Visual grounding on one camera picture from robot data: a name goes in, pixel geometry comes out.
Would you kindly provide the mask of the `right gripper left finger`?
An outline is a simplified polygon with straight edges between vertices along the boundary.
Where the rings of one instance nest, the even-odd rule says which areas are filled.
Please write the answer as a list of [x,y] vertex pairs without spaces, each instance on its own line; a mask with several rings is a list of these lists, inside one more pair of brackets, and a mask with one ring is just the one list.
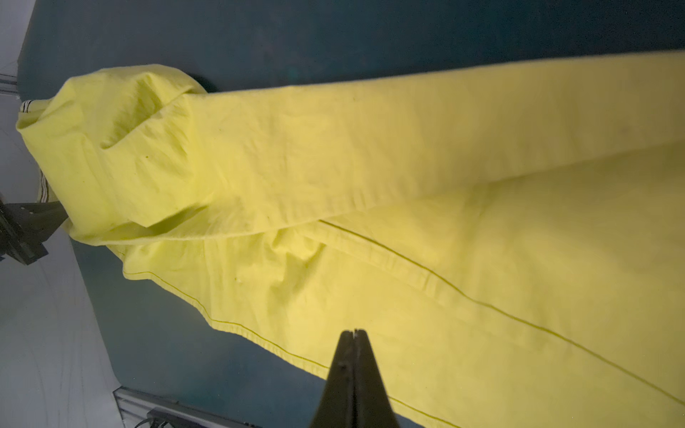
[[310,427],[353,426],[353,332],[344,331]]

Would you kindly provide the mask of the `yellow long pants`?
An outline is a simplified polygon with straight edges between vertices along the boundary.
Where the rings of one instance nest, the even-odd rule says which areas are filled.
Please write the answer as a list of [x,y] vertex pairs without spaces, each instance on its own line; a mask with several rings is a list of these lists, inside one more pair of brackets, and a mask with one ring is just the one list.
[[684,424],[684,54],[228,93],[71,78],[17,129],[75,240],[432,427]]

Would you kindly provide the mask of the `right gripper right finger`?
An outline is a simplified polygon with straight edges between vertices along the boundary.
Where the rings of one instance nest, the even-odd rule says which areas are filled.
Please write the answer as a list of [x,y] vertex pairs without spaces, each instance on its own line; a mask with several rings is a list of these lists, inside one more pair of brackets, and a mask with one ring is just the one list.
[[399,428],[369,340],[363,330],[352,333],[351,426]]

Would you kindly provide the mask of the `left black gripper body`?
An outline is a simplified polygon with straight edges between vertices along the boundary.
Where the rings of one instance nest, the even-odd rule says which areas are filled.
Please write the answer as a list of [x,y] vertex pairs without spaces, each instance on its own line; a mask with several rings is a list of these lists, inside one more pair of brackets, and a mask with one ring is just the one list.
[[1,260],[28,266],[48,255],[44,243],[68,215],[59,202],[1,203]]

